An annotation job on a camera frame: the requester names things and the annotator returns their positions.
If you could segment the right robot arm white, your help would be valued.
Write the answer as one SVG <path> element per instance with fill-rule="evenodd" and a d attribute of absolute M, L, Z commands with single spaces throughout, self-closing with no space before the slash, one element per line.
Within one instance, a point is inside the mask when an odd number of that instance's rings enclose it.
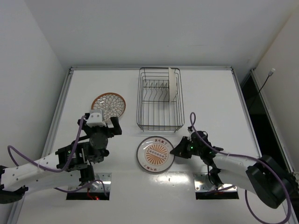
<path fill-rule="evenodd" d="M 255 195 L 268 207 L 276 209 L 295 189 L 294 178 L 270 156 L 259 159 L 232 156 L 223 148 L 212 146 L 206 132 L 184 136 L 170 154 L 190 159 L 198 156 L 211 167 L 206 175 L 209 187 L 232 184 Z"/>

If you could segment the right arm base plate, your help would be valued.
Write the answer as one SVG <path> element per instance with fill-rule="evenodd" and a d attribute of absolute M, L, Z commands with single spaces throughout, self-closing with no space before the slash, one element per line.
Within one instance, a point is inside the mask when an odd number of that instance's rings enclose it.
<path fill-rule="evenodd" d="M 212 184 L 208 178 L 208 173 L 194 173 L 194 187 L 195 192 L 209 192 L 209 191 L 220 191 L 220 192 L 237 192 L 237 187 L 232 184 L 222 184 L 216 187 Z"/>

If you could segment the white plate orange sunburst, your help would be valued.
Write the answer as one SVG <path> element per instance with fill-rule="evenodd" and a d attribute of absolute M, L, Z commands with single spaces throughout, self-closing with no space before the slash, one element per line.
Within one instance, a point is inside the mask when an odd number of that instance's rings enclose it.
<path fill-rule="evenodd" d="M 136 159 L 141 169 L 151 174 L 167 171 L 174 163 L 175 156 L 170 152 L 172 143 L 161 136 L 145 138 L 137 147 Z"/>

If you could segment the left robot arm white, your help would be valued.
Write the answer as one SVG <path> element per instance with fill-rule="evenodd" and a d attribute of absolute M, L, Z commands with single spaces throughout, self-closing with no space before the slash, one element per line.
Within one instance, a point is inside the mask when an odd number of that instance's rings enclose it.
<path fill-rule="evenodd" d="M 21 200 L 26 194 L 43 189 L 64 192 L 64 186 L 77 184 L 72 193 L 89 189 L 96 178 L 93 164 L 103 162 L 109 156 L 108 140 L 121 135 L 118 117 L 111 117 L 112 127 L 102 120 L 99 113 L 85 114 L 78 120 L 75 140 L 57 151 L 36 161 L 9 145 L 8 153 L 15 152 L 27 164 L 13 168 L 0 167 L 0 203 L 9 204 Z"/>

